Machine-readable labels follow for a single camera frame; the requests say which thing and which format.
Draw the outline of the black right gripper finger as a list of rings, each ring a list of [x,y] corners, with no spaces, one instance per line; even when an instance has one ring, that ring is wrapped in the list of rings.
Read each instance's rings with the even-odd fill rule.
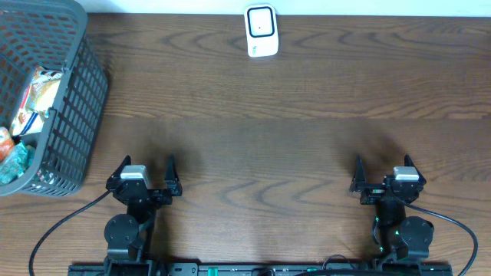
[[[417,182],[419,182],[421,185],[425,185],[427,183],[427,180],[424,178],[424,176],[422,175],[422,173],[420,172],[420,170],[416,167],[416,165],[414,164],[413,160],[410,158],[410,155],[409,154],[406,154],[404,156],[404,166],[413,166],[417,169],[418,173],[419,173],[419,180]]]
[[[356,157],[354,175],[351,180],[350,192],[361,192],[367,186],[365,169],[360,156]]]

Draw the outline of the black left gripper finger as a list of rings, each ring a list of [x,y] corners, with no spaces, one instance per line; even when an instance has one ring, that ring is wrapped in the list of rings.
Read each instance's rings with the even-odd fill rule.
[[[122,163],[116,168],[116,170],[111,174],[110,180],[119,179],[120,174],[124,170],[125,166],[129,166],[131,164],[131,158],[129,155],[126,155],[122,161]]]
[[[164,183],[172,196],[181,196],[183,194],[183,187],[176,171],[176,160],[174,155],[169,156],[169,159],[167,160]]]

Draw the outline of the teal wipes packet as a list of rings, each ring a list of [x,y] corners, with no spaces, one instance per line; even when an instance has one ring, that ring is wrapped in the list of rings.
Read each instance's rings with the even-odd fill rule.
[[[34,147],[26,146],[23,142],[17,144],[1,162],[1,186],[5,186],[22,176],[32,164],[34,154]]]

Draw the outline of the yellow snack bag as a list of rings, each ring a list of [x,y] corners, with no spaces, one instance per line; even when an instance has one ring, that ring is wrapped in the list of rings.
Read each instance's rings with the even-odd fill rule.
[[[48,110],[53,107],[54,99],[63,77],[61,71],[37,67],[31,83],[25,89],[17,114],[12,121],[10,134],[24,136],[40,133],[49,118]]]

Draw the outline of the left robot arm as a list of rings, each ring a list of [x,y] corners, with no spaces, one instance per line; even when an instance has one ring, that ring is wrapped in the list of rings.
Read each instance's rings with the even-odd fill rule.
[[[127,210],[115,215],[105,226],[105,275],[167,274],[164,264],[150,258],[150,244],[157,210],[183,194],[173,156],[167,161],[163,182],[164,189],[152,189],[147,168],[133,165],[129,156],[108,178],[107,191]]]

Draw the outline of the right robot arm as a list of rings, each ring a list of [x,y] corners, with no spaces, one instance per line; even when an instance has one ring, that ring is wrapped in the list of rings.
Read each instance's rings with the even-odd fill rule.
[[[434,226],[426,219],[406,214],[406,207],[418,199],[426,183],[411,158],[405,156],[403,166],[395,166],[383,182],[370,184],[361,157],[356,158],[350,190],[361,195],[362,205],[374,205],[376,209],[372,237],[381,253],[371,261],[372,268],[419,268],[428,258]]]

